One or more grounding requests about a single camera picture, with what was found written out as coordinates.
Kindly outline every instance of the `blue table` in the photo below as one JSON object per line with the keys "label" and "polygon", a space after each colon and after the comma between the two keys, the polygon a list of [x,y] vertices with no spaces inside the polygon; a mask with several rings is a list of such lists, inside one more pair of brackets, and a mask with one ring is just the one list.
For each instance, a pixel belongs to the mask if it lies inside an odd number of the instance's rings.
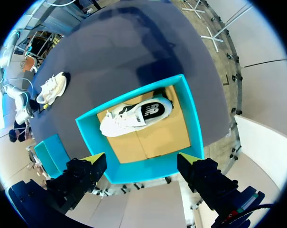
{"label": "blue table", "polygon": [[49,53],[34,88],[53,74],[70,73],[64,95],[31,120],[37,142],[58,134],[71,158],[90,155],[75,119],[136,88],[184,74],[204,146],[228,132],[220,78],[200,36],[169,2],[120,1],[85,19]]}

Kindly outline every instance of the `teal box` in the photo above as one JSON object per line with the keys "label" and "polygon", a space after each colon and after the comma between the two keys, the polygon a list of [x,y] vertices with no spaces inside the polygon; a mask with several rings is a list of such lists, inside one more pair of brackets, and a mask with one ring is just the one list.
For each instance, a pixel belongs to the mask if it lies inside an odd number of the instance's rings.
{"label": "teal box", "polygon": [[35,151],[45,171],[52,178],[60,176],[66,170],[66,163],[70,161],[57,134],[40,142],[35,146]]}
{"label": "teal box", "polygon": [[[173,153],[149,158],[143,161],[120,164],[106,136],[99,130],[97,117],[110,107],[141,94],[173,85],[184,115],[191,146]],[[183,152],[198,158],[204,158],[204,147],[198,114],[194,100],[184,75],[169,77],[116,97],[76,118],[80,133],[92,155],[105,152],[107,170],[105,176],[112,184],[134,183],[166,177],[178,172],[177,154]]]}

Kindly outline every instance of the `shoe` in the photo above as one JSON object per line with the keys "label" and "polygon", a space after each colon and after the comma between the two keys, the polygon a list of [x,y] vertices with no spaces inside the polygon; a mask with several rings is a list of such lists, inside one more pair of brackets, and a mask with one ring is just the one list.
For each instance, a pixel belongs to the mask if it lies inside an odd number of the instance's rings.
{"label": "shoe", "polygon": [[89,8],[89,9],[86,11],[86,15],[90,15],[92,12],[93,12],[93,9],[92,9],[92,8]]}
{"label": "shoe", "polygon": [[42,91],[37,97],[40,104],[52,105],[58,96],[62,96],[66,88],[65,72],[54,75],[41,86]]}
{"label": "shoe", "polygon": [[138,104],[121,104],[112,112],[107,112],[101,121],[101,133],[107,137],[117,137],[145,129],[168,117],[172,103],[164,98],[152,98]]}

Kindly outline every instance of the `floor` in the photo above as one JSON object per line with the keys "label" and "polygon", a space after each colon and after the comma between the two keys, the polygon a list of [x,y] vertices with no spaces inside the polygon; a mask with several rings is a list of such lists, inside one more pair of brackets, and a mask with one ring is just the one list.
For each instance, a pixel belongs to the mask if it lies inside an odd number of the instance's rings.
{"label": "floor", "polygon": [[[98,3],[100,4],[101,7],[105,7],[117,1],[118,0],[99,0]],[[197,9],[205,11],[205,13],[199,13],[201,16],[200,19],[194,12],[182,10],[182,8],[190,8],[187,3],[184,3],[181,0],[171,0],[171,1],[176,5],[178,9],[180,9],[180,11],[184,14],[184,16],[192,23],[193,27],[200,35],[208,36],[206,26],[209,27],[210,31],[213,34],[215,34],[218,30],[222,28],[217,20],[215,20],[214,22],[211,21],[211,18],[214,17],[214,15],[211,13],[210,9],[205,6],[204,3],[202,3],[197,7]],[[196,4],[196,0],[189,0],[188,2],[193,7]],[[232,75],[236,75],[237,73],[237,63],[234,60],[228,59],[226,56],[227,53],[230,54],[232,53],[232,48],[229,45],[229,41],[231,39],[225,33],[222,33],[219,38],[224,40],[223,43],[217,42],[219,52],[215,51],[215,48],[211,40],[203,39],[203,41],[205,46],[209,50],[210,55],[212,56],[218,74],[221,78],[225,98],[227,101],[228,106],[227,108],[229,113],[231,113],[231,109],[233,107],[239,107],[239,104],[241,104],[241,86],[239,86],[239,83],[232,81]],[[233,123],[234,119],[231,114],[230,115],[231,134],[204,148],[205,158],[210,157],[216,162],[218,162],[218,169],[222,170],[224,174],[234,163],[234,160],[230,159],[232,148],[238,148],[240,145],[240,142],[238,140],[237,127],[233,125]],[[201,197],[197,192],[192,193],[190,191],[190,189],[187,186],[188,185],[187,182],[183,179],[183,177],[180,174],[172,175],[170,176],[170,178],[172,181],[178,181],[180,184],[180,190],[182,193],[182,200],[185,210],[186,223],[187,225],[192,225],[194,224],[194,213],[192,210],[196,207],[196,204],[200,202]],[[140,188],[141,186],[147,188],[161,184],[167,184],[164,178],[137,183],[137,186]],[[137,189],[136,186],[134,186],[134,184],[127,184],[124,186],[126,187],[126,189],[121,190],[123,188],[122,185],[111,185],[105,176],[102,176],[102,178],[99,180],[97,187],[101,189],[103,192],[100,192],[100,190],[95,190],[94,193],[103,194],[104,196],[106,196],[106,194],[107,195],[124,194],[124,191],[127,192]]]}

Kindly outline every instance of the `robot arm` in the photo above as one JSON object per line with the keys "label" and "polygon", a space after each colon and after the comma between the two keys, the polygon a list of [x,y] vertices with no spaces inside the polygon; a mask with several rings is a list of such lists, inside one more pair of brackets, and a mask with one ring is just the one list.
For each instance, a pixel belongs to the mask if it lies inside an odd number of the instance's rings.
{"label": "robot arm", "polygon": [[8,67],[15,49],[17,40],[20,37],[19,31],[12,32],[10,38],[7,41],[6,47],[3,52],[0,53],[0,92],[7,94],[9,97],[15,100],[16,105],[16,122],[18,124],[24,123],[30,117],[34,116],[34,111],[30,108],[29,100],[30,93],[23,91],[16,86],[13,86],[4,78],[4,69]]}

